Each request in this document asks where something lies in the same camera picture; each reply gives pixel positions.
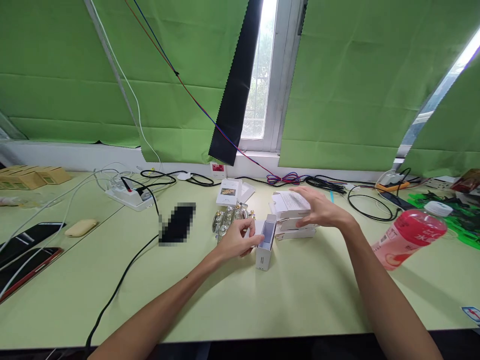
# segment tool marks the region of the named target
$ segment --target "green curtain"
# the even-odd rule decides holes
[[[137,2],[175,70],[215,120],[248,0]],[[130,3],[143,22],[133,0]],[[120,65],[138,97],[145,137],[162,161],[211,161],[208,152],[213,123],[183,89],[125,2],[97,0],[95,5]],[[124,87],[135,107],[125,83]],[[145,159],[158,161],[144,140],[141,141]]]
[[[309,1],[283,167],[383,171],[480,24],[480,1]]]
[[[463,70],[422,128],[402,168],[426,178],[480,168],[480,56]]]
[[[183,82],[215,120],[248,0],[137,2]],[[125,2],[94,3],[138,98],[148,142],[164,162],[208,163],[212,122]],[[0,32],[0,108],[31,140],[141,144],[145,159],[158,161],[138,134],[82,0],[2,0]]]
[[[0,108],[30,140],[140,145],[82,0],[2,0],[0,34]]]

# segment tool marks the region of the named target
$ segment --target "hand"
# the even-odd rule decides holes
[[[244,238],[247,229],[250,229],[249,237]],[[252,252],[252,246],[260,244],[264,238],[261,234],[255,235],[254,219],[235,220],[213,251],[223,261],[237,256],[244,257]]]
[[[308,224],[340,228],[356,222],[349,212],[335,205],[317,190],[306,186],[291,187],[290,190],[303,196],[309,202],[311,209],[310,215],[296,222],[297,228]]]

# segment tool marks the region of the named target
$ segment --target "beige earbuds case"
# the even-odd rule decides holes
[[[98,221],[94,219],[80,220],[67,231],[65,231],[65,235],[71,238],[81,237],[88,233],[97,224]]]

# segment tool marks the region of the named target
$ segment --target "red and blue wire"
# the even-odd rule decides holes
[[[294,184],[294,185],[298,185],[300,184],[300,181],[302,180],[303,177],[306,177],[307,175],[302,175],[302,176],[298,176],[298,174],[296,172],[290,172],[288,173],[287,175],[285,175],[284,177],[280,177],[280,176],[277,176],[275,174],[273,174],[270,170],[268,170],[267,168],[263,167],[262,165],[260,165],[258,162],[256,162],[255,160],[253,160],[251,157],[249,157],[248,155],[246,155],[242,150],[240,150],[230,139],[227,135],[225,135],[225,133],[222,131],[222,129],[219,128],[219,126],[217,125],[217,123],[210,117],[210,115],[208,114],[208,112],[199,104],[199,102],[194,98],[194,96],[190,93],[190,91],[187,89],[187,87],[185,86],[184,82],[182,81],[182,79],[180,78],[180,74],[178,71],[175,70],[172,62],[169,60],[169,58],[167,57],[167,54],[165,53],[164,49],[162,48],[162,45],[160,45],[160,42],[157,38],[157,36],[155,35],[155,32],[153,31],[152,27],[150,26],[149,24],[149,21],[147,20],[147,18],[145,17],[142,9],[140,8],[139,4],[137,3],[137,0],[133,0],[135,2],[135,5],[136,7],[138,8],[138,11],[140,11],[140,14],[141,16],[143,17],[143,20],[145,20],[145,23],[147,24],[148,28],[150,29],[153,37],[155,38],[156,40],[156,43],[155,41],[152,39],[152,37],[150,36],[149,32],[147,31],[147,29],[144,27],[144,25],[142,24],[142,22],[140,21],[140,19],[138,18],[137,14],[135,14],[135,11],[132,9],[132,7],[130,6],[129,2],[127,0],[125,0],[125,3],[127,4],[128,8],[130,9],[131,13],[133,14],[133,16],[135,16],[135,19],[138,21],[138,23],[140,24],[141,28],[143,29],[143,31],[145,32],[145,34],[148,36],[148,38],[150,39],[150,41],[152,42],[152,44],[155,46],[155,48],[157,49],[157,51],[160,53],[161,57],[165,60],[165,62],[168,64],[168,66],[170,67],[170,69],[173,71],[173,73],[175,74],[175,76],[178,78],[178,81],[180,81],[180,84],[183,86],[183,88],[186,90],[186,92],[188,93],[188,95],[190,95],[190,97],[192,98],[192,100],[195,102],[195,104],[197,104],[197,106],[203,111],[203,113],[211,120],[211,122],[215,125],[215,127],[218,129],[218,131],[220,132],[220,134],[223,135],[223,137],[225,139],[227,139],[227,141],[233,145],[233,147],[240,153],[242,154],[244,157],[246,157],[247,159],[249,159],[251,162],[257,164],[259,167],[261,167],[262,169],[264,169],[269,175],[267,175],[267,182],[270,184],[270,185],[273,185],[273,184],[276,184],[276,183],[279,183],[279,182],[284,182],[284,183],[290,183],[290,184]]]

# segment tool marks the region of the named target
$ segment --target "black smartphone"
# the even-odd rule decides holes
[[[412,205],[411,203],[406,202],[405,200],[399,198],[398,196],[395,196],[395,195],[391,194],[390,192],[381,192],[380,196],[382,198],[387,199],[392,204],[397,205],[398,207],[400,207],[403,210],[410,210],[410,209],[416,209],[417,208],[416,206]]]
[[[160,231],[158,244],[184,243],[190,231],[195,208],[195,203],[178,204],[168,220],[168,225]]]
[[[39,250],[36,248],[28,251],[22,257],[18,258],[7,267],[0,270],[0,292],[5,286],[7,286],[10,279],[15,275],[18,269],[20,269],[20,267],[25,264],[25,262],[37,251]],[[15,276],[13,281],[8,286],[8,290],[0,298],[0,303],[13,294],[15,290],[20,288],[28,280],[46,268],[47,265],[50,264],[62,252],[63,250],[60,247],[45,247],[41,249],[29,262],[27,262],[25,267],[18,273],[18,275]]]
[[[0,268],[63,228],[64,222],[40,222],[10,239],[0,251]]]

